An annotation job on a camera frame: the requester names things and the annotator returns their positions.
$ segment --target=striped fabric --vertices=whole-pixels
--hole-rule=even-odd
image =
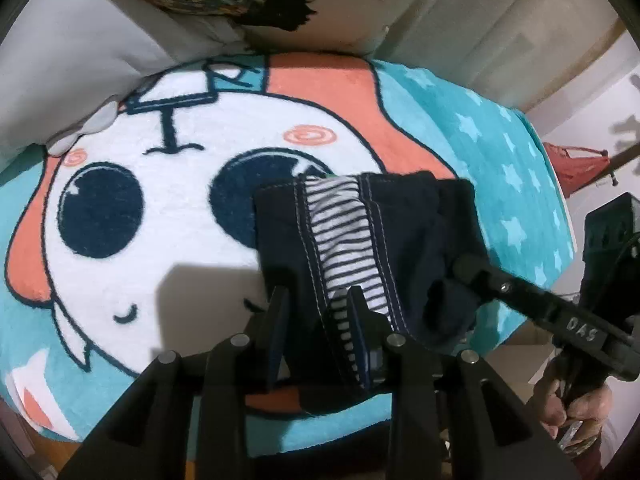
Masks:
[[[360,199],[360,186],[352,176],[309,178],[305,181],[305,199],[329,308],[356,379],[360,380],[347,321],[349,288],[359,285],[369,309],[385,314],[389,319],[369,218]]]

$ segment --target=teal blanket with stars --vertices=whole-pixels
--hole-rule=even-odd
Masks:
[[[242,298],[264,304],[255,186],[425,168],[475,185],[494,264],[549,288],[571,262],[556,177],[517,110],[352,57],[224,57],[158,76],[63,158],[33,146],[0,173],[0,396],[40,433],[81,441],[158,351],[206,351],[242,330]],[[485,354],[523,320],[486,304],[460,348]],[[314,418],[251,415],[248,449],[316,446],[390,410],[377,396]]]

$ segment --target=white wall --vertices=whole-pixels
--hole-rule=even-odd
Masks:
[[[640,142],[640,52],[629,40],[628,35],[623,36],[587,71],[528,114],[543,140],[609,150],[610,155]],[[625,191],[640,199],[640,161],[627,164],[616,177],[620,183],[616,187],[606,178],[568,198],[578,253],[554,285],[556,293],[580,289],[587,213]],[[623,383],[610,378],[608,382],[614,392],[614,407],[603,431],[603,464],[622,444],[640,414],[640,380]]]

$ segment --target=silver bolt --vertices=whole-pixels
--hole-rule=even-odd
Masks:
[[[469,363],[470,365],[474,365],[480,360],[480,356],[473,350],[463,350],[460,352],[460,357],[462,357],[465,363]]]
[[[404,346],[404,343],[406,343],[406,339],[402,334],[393,333],[386,336],[386,342],[389,346],[400,348],[401,346]]]
[[[158,356],[158,361],[160,361],[160,363],[163,365],[167,365],[169,363],[173,363],[176,357],[178,357],[177,353],[175,353],[173,350],[167,350],[166,352],[162,352]]]
[[[249,336],[247,334],[236,334],[231,338],[231,344],[238,348],[242,348],[243,346],[247,346],[249,344]]]

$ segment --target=orange cartoon ear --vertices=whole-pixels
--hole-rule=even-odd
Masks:
[[[327,108],[360,133],[391,173],[428,170],[454,178],[434,153],[412,140],[378,105],[376,76],[363,59],[328,54],[276,54],[269,58],[267,92]]]
[[[9,244],[6,283],[16,298],[27,303],[41,304],[51,300],[42,250],[42,223],[45,200],[59,163],[59,158],[45,158],[40,183],[22,213]]]

